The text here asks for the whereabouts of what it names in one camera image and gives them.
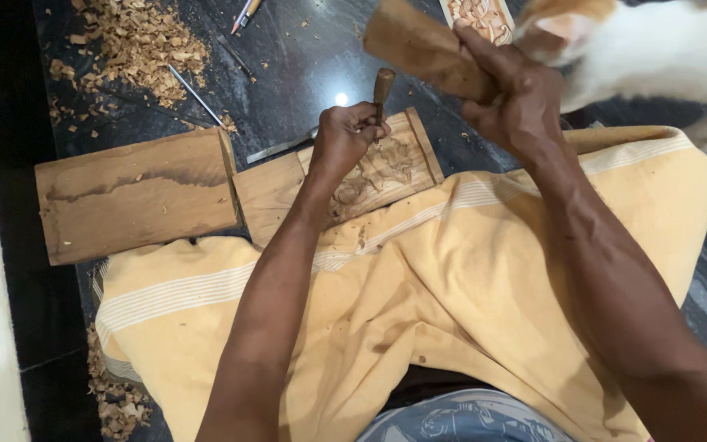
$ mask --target striped cloth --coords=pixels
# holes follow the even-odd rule
[[[707,230],[707,156],[671,128],[569,136],[583,151],[613,146],[581,165],[681,304]],[[565,314],[545,211],[523,170],[465,172],[324,232],[281,438],[355,440],[413,363],[481,379],[575,440],[647,440]],[[196,435],[258,257],[237,237],[110,257],[97,314],[104,353],[141,377],[177,442]]]

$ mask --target wooden plank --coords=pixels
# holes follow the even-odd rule
[[[213,128],[35,166],[50,263],[241,225],[223,153]]]
[[[294,204],[304,177],[296,152],[233,176],[253,244],[269,244]]]
[[[419,114],[415,108],[405,110],[405,116],[408,118],[408,123],[411,125],[411,130],[417,137],[417,142],[424,153],[424,160],[427,162],[427,167],[430,169],[430,175],[436,184],[443,183],[444,172],[441,170],[441,165],[438,164],[438,158],[435,156],[433,145],[430,144],[430,139],[427,137],[427,132],[424,130],[422,120],[419,119]]]
[[[324,228],[364,215],[443,181],[441,168],[416,110],[409,108],[392,115],[387,123],[392,127],[391,136],[371,145],[365,158],[343,179],[329,204]],[[313,148],[310,147],[234,177],[255,245],[265,247],[285,219],[301,186],[300,178],[309,171],[312,155]]]

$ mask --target right hand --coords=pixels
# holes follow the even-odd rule
[[[479,67],[495,78],[500,90],[489,105],[466,101],[463,118],[525,167],[535,166],[548,156],[568,155],[559,123],[561,74],[529,59],[512,45],[498,47],[485,40],[467,20],[456,20],[454,31]]]

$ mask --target cat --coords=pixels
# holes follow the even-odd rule
[[[534,0],[516,46],[545,65],[573,65],[562,113],[615,95],[707,103],[707,6],[689,0]],[[707,116],[685,129],[707,153]]]

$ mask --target left hand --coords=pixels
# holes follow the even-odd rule
[[[319,121],[308,178],[312,176],[331,190],[356,167],[368,146],[392,131],[386,123],[375,125],[376,105],[367,101],[328,108],[320,113]]]

